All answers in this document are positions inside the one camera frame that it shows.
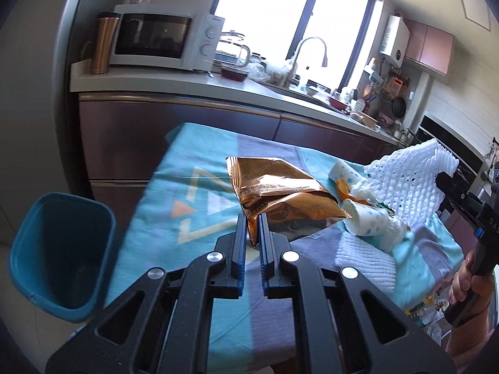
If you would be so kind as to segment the person's right hand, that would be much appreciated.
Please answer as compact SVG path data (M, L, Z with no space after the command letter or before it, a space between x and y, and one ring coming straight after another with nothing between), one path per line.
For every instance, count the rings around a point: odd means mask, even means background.
M467 310L462 314L463 321L478 316L489 308L495 288L492 274L485 276L472 274L473 262L474 251L470 251L454 274L449 291L449 302L454 306L463 303L471 292L477 295L476 301L473 304L468 303Z

